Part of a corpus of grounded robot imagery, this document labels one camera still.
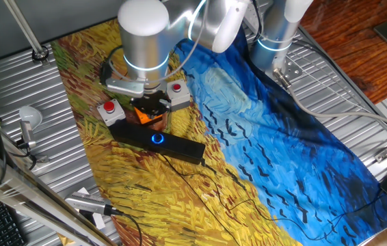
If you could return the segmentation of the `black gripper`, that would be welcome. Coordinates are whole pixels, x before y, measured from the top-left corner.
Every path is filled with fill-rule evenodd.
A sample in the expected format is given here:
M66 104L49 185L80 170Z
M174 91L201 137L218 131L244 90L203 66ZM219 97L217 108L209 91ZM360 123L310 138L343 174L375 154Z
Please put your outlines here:
M140 120L153 120L154 115L170 112L172 103L165 92L158 91L154 94L144 94L141 98L132 98L131 105L135 107Z

